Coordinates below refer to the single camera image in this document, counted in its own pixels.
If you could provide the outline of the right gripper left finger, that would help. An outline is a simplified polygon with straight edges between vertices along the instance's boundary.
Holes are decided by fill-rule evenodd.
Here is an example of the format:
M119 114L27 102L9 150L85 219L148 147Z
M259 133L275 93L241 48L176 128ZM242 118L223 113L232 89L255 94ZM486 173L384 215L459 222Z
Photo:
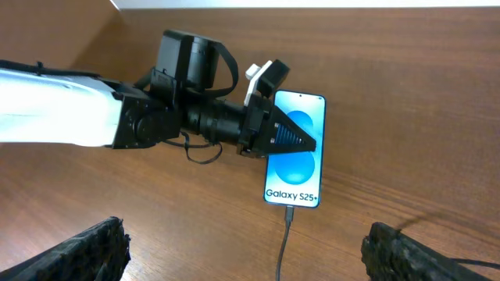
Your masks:
M111 216L1 272L1 281L119 281L130 261L130 236Z

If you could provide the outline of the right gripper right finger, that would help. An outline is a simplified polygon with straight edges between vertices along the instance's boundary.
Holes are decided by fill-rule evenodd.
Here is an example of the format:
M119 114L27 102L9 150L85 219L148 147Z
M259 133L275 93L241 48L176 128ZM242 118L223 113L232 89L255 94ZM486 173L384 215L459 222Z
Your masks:
M361 253L371 280L486 281L466 266L492 266L487 261L446 257L382 222L372 224Z

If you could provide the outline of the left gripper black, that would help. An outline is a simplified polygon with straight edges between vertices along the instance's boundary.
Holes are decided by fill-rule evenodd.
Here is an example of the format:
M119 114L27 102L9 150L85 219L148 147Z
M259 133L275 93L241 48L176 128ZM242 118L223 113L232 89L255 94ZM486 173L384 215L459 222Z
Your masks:
M251 95L237 140L239 155L263 158L315 150L316 140L271 100Z

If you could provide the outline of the blue Galaxy smartphone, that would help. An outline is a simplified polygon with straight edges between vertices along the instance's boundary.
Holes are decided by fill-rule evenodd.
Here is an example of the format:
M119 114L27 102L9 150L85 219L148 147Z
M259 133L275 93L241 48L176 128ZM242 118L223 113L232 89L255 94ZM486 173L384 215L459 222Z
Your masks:
M320 204L326 99L280 90L274 104L316 141L314 151L271 155L263 199L274 205L316 208Z

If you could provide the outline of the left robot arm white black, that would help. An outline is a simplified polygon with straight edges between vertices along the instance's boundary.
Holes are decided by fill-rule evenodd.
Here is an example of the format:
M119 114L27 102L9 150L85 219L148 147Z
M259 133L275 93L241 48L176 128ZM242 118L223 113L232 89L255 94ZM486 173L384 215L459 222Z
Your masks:
M316 150L314 136L273 103L289 72L282 61L251 75L242 105L227 100L230 87L213 86L219 61L236 84L238 64L220 41L179 30L164 31L156 64L132 84L4 60L1 140L190 150L196 134L206 147L230 144L250 158Z

